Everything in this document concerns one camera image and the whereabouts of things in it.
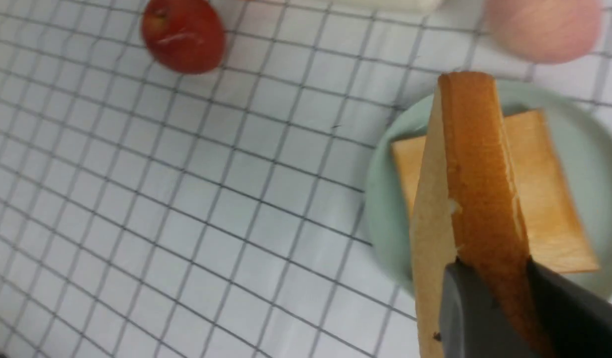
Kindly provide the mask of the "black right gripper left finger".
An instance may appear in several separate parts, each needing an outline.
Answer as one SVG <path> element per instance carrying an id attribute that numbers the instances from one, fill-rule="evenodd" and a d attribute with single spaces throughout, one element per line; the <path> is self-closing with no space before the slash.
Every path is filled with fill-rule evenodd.
<path id="1" fill-rule="evenodd" d="M 439 310 L 445 358 L 537 358 L 511 327 L 474 269 L 460 261 L 445 267 Z"/>

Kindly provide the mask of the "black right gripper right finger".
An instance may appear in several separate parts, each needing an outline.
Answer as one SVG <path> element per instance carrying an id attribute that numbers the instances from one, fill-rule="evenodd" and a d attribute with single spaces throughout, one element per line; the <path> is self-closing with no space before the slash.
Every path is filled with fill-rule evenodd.
<path id="1" fill-rule="evenodd" d="M 612 304 L 529 259 L 537 317 L 556 358 L 612 358 Z"/>

